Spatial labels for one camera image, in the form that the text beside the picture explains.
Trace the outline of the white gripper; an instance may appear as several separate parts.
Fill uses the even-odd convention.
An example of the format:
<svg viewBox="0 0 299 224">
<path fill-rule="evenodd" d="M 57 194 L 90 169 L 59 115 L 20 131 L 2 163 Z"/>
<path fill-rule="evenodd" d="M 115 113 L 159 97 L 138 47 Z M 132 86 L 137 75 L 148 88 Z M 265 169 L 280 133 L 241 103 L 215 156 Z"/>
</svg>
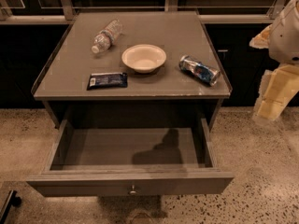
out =
<svg viewBox="0 0 299 224">
<path fill-rule="evenodd" d="M 299 92 L 299 0 L 290 0 L 272 25 L 254 36 L 249 45 L 269 49 L 269 56 L 280 63 L 262 76 L 254 116 L 276 120 Z"/>
</svg>

